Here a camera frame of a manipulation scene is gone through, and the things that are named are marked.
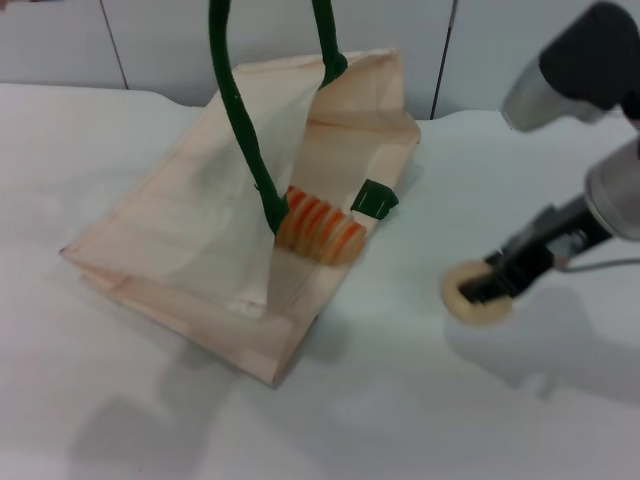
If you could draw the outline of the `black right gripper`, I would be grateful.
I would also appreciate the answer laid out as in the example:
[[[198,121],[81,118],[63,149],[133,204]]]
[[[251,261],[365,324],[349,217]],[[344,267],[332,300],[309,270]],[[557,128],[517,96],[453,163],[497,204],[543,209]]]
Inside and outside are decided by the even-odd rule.
[[[471,303],[514,298],[527,290],[560,259],[571,259],[610,240],[582,195],[545,208],[483,261],[497,277],[465,281],[458,290]]]

